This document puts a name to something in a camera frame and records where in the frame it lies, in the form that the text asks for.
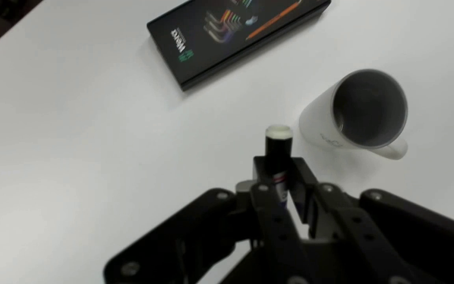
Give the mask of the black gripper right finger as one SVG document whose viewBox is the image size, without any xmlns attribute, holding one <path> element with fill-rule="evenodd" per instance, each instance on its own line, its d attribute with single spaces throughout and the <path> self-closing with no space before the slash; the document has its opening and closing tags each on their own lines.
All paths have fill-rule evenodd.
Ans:
<svg viewBox="0 0 454 284">
<path fill-rule="evenodd" d="M 380 188 L 351 198 L 303 158 L 290 164 L 290 185 L 309 237 L 337 250 L 355 284 L 454 284 L 454 220 Z"/>
</svg>

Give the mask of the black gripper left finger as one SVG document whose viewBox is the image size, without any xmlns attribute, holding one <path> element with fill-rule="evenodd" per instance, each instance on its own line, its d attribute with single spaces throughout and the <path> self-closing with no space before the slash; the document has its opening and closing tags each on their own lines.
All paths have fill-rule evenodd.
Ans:
<svg viewBox="0 0 454 284">
<path fill-rule="evenodd" d="M 312 284 L 304 243 L 277 194 L 292 161 L 257 157 L 254 166 L 246 190 L 208 190 L 115 254 L 104 284 L 197 284 L 241 242 L 251 250 L 221 284 Z"/>
</svg>

